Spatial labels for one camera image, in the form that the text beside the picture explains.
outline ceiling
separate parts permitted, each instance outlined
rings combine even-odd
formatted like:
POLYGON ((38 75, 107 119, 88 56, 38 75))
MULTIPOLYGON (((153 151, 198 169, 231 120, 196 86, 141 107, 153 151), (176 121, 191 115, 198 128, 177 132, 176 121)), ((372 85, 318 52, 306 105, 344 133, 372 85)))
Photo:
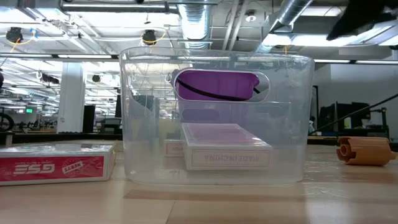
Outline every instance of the ceiling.
MULTIPOLYGON (((247 10, 254 10, 255 21, 243 20, 238 33, 239 40, 233 50, 253 51, 262 42, 261 28, 267 15, 279 10, 281 1, 253 0, 247 10)), ((344 10, 347 1, 327 0, 314 1, 303 16, 336 17, 344 10)), ((210 49, 221 50, 226 33, 226 23, 233 6, 232 0, 223 0, 211 10, 210 49)), ((35 19, 32 13, 19 9, 0 7, 0 52, 29 53, 29 54, 119 54, 121 51, 137 47, 141 44, 141 35, 147 29, 155 30, 159 40, 156 46, 184 47, 180 18, 176 14, 161 13, 113 13, 113 12, 69 12, 62 13, 54 9, 39 9, 40 14, 35 19), (24 45, 14 46, 5 34, 10 27, 21 27, 24 45)), ((288 45, 274 47, 273 53, 300 54, 313 58, 332 59, 383 59, 391 55, 389 47, 369 45, 362 47, 310 47, 288 45)), ((17 58, 0 58, 5 76, 5 85, 27 86, 21 90, 3 92, 3 97, 22 97, 28 95, 38 102, 53 102, 56 112, 59 99, 59 85, 48 86, 37 78, 40 71, 58 78, 62 74, 62 62, 36 61, 17 58)), ((117 62, 84 62, 83 67, 88 75, 86 104, 96 103, 103 106, 98 112, 113 114, 116 90, 119 86, 119 65, 117 62), (93 75, 106 78, 94 83, 93 75)), ((9 100, 0 102, 2 105, 18 105, 29 103, 27 100, 9 100)))

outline ceiling duct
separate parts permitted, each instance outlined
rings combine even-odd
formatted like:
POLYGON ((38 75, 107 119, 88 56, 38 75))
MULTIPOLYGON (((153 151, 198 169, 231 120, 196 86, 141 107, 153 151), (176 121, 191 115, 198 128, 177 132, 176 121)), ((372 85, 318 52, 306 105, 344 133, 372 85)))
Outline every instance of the ceiling duct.
POLYGON ((65 12, 159 12, 179 14, 185 43, 190 49, 206 49, 209 35, 211 2, 192 0, 192 4, 169 5, 167 1, 162 4, 132 4, 117 1, 78 2, 61 4, 61 10, 65 12))
MULTIPOLYGON (((291 32, 293 23, 299 18, 301 13, 307 8, 313 0, 284 0, 280 10, 267 16, 262 27, 262 34, 265 40, 266 36, 274 32, 291 32)), ((268 53, 272 46, 262 43, 257 47, 256 52, 268 53)))
POLYGON ((202 4, 180 4, 181 27, 189 49, 207 49, 208 43, 201 42, 209 35, 211 6, 202 4))

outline orange plastic part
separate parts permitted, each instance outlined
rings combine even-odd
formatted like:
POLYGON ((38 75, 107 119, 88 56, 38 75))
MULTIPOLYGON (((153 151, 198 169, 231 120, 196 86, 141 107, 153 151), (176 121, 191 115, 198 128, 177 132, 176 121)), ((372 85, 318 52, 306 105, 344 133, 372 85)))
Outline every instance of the orange plastic part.
POLYGON ((340 137, 337 157, 347 165, 384 166, 396 159, 386 138, 340 137))

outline wooden table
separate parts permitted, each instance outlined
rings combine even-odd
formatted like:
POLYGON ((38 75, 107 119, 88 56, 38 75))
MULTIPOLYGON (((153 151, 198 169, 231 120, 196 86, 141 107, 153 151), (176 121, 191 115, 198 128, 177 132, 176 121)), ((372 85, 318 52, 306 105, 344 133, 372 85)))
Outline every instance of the wooden table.
POLYGON ((0 187, 1 223, 398 223, 398 161, 346 166, 333 146, 309 146, 288 186, 159 186, 107 182, 0 187))

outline black cable line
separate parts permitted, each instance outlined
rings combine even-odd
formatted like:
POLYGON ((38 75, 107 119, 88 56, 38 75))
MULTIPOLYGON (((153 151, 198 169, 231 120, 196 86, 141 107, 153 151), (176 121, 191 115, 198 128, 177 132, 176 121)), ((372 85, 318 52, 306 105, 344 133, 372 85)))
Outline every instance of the black cable line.
POLYGON ((216 98, 216 99, 220 99, 220 100, 228 100, 228 101, 245 101, 245 100, 247 100, 245 98, 240 98, 240 97, 236 97, 236 96, 224 96, 224 95, 219 95, 219 94, 215 94, 215 93, 209 93, 209 92, 206 92, 203 90, 198 90, 197 88, 184 83, 179 78, 177 78, 177 82, 181 86, 185 87, 186 89, 188 89, 194 93, 201 94, 203 96, 212 97, 212 98, 216 98))
POLYGON ((311 134, 313 134, 313 133, 315 133, 315 132, 317 132, 317 131, 319 131, 319 130, 321 130, 321 129, 327 127, 327 126, 330 126, 330 125, 332 125, 332 124, 335 124, 335 123, 337 123, 337 122, 339 122, 339 121, 341 121, 341 120, 344 120, 344 119, 346 119, 346 118, 348 118, 348 117, 350 117, 350 116, 352 116, 352 115, 355 115, 355 114, 357 114, 357 113, 360 113, 360 112, 362 112, 362 111, 364 111, 364 110, 368 110, 368 109, 373 108, 373 107, 375 107, 375 106, 379 106, 380 104, 383 104, 383 103, 385 103, 385 102, 388 102, 388 101, 390 101, 390 100, 393 100, 394 98, 397 98, 397 97, 398 97, 398 93, 395 94, 394 96, 388 97, 387 99, 382 100, 382 101, 380 101, 380 102, 378 102, 378 103, 376 103, 376 104, 373 104, 373 105, 364 107, 364 108, 359 109, 359 110, 357 110, 357 111, 354 111, 354 112, 352 112, 352 113, 350 113, 350 114, 347 114, 346 116, 343 116, 342 118, 339 118, 339 119, 337 119, 337 120, 334 121, 334 122, 330 122, 330 123, 328 123, 328 124, 326 124, 326 125, 324 125, 324 126, 322 126, 322 127, 320 127, 320 128, 317 128, 316 130, 310 132, 310 134, 308 134, 308 135, 311 135, 311 134))

